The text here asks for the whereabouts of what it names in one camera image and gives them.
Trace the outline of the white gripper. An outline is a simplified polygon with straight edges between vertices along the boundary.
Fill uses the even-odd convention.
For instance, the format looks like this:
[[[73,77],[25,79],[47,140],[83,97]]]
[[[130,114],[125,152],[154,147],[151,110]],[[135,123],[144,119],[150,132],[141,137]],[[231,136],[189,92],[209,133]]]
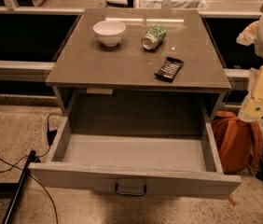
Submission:
[[[237,36],[236,42],[244,46],[255,43],[258,21],[246,26]],[[248,94],[244,97],[238,118],[253,122],[263,118],[263,65],[258,69],[251,68],[248,78]]]

